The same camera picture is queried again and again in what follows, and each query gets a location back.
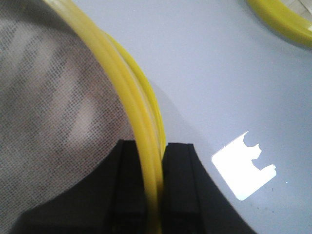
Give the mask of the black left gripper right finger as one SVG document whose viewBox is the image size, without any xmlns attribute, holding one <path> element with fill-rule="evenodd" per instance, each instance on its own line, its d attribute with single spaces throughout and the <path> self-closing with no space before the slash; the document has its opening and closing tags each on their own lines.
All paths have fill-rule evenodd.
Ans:
<svg viewBox="0 0 312 234">
<path fill-rule="evenodd" d="M 251 228 L 206 172 L 192 144 L 169 143 L 162 168 L 163 233 L 251 233 Z"/>
</svg>

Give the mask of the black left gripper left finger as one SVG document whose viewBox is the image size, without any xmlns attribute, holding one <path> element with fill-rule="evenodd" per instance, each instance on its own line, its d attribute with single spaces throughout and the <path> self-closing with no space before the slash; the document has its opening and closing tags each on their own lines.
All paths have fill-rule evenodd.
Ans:
<svg viewBox="0 0 312 234">
<path fill-rule="evenodd" d="M 82 181 L 22 213 L 11 234 L 144 234 L 147 203 L 137 146 L 119 140 Z"/>
</svg>

